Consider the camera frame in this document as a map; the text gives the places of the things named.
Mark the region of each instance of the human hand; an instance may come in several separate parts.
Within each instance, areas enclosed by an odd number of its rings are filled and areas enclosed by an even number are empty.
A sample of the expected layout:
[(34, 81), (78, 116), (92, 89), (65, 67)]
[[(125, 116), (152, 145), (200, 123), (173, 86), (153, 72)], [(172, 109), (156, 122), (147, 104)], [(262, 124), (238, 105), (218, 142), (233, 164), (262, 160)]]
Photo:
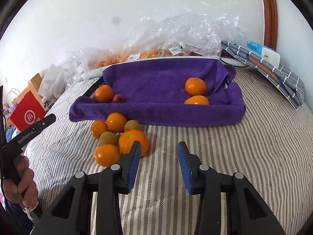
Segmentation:
[(18, 200), (15, 194), (25, 192), (23, 197), (23, 204), (25, 207), (34, 208), (38, 201), (38, 190), (34, 179), (34, 172), (29, 168), (29, 160), (23, 156), (17, 166), (18, 171), (24, 171), (18, 186), (8, 179), (3, 180), (3, 190), (7, 199), (16, 204)]

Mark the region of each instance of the gray plaid cloth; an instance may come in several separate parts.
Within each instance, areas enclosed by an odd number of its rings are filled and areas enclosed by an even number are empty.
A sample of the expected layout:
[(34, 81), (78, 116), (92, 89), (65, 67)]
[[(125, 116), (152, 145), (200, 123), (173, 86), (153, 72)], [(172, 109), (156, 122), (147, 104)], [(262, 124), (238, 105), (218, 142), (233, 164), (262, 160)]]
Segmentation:
[[(298, 110), (299, 106), (303, 106), (304, 84), (299, 79), (299, 77), (295, 75), (292, 71), (286, 70), (284, 66), (281, 65), (279, 65), (279, 68), (276, 68), (275, 66), (264, 60), (264, 58), (255, 54), (253, 51), (250, 51), (235, 43), (222, 41), (221, 45), (234, 58), (247, 65), (250, 65), (253, 68), (256, 68), (266, 78), (268, 78), (268, 80), (277, 87), (277, 89), (286, 97), (286, 99), (293, 105), (296, 110)], [(248, 58), (249, 56), (258, 60), (261, 64), (274, 72), (278, 80), (280, 81), (280, 84), (278, 84), (264, 70), (251, 62)]]

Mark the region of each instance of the silver bolt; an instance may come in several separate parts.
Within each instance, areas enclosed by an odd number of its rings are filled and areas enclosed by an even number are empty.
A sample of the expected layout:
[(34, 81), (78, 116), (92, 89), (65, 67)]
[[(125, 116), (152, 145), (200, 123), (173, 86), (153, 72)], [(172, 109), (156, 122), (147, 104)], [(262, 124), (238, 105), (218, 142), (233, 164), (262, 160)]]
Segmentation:
[(76, 172), (75, 177), (78, 179), (82, 178), (84, 176), (84, 173), (82, 171)]
[(111, 166), (111, 170), (118, 170), (118, 169), (120, 169), (120, 166), (118, 164), (113, 164)]
[(241, 172), (236, 172), (235, 177), (237, 179), (243, 179), (244, 178), (244, 174), (242, 174)]
[(201, 164), (199, 168), (200, 170), (208, 170), (209, 166), (207, 166), (206, 164)]

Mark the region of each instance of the striped bedsheet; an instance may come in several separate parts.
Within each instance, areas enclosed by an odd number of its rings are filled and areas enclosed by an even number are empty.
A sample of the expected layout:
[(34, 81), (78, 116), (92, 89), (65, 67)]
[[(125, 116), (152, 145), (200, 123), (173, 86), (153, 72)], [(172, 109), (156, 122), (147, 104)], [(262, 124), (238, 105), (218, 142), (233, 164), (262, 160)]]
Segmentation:
[[(80, 93), (63, 95), (50, 110), (57, 121), (29, 143), (25, 155), (35, 172), (40, 205), (46, 209), (77, 171), (102, 171), (93, 158), (98, 140), (91, 121), (73, 123), (69, 107)], [(124, 234), (193, 234), (198, 196), (184, 189), (176, 146), (186, 141), (190, 151), (217, 172), (240, 171), (251, 181), (289, 235), (296, 234), (313, 211), (313, 118), (309, 108), (295, 111), (263, 76), (237, 70), (247, 111), (240, 124), (222, 127), (143, 126), (150, 150), (139, 163), (135, 186), (120, 195)], [(92, 207), (95, 232), (96, 197)], [(222, 229), (226, 234), (225, 197)]]

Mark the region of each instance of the hi logo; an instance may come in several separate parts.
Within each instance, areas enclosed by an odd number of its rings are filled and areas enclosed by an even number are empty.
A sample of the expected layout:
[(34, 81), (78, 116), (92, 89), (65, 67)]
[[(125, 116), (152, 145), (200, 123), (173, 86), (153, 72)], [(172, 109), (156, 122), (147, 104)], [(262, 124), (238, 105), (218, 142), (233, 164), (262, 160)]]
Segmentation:
[(33, 124), (35, 122), (35, 112), (32, 110), (27, 110), (25, 112), (25, 122), (29, 125)]

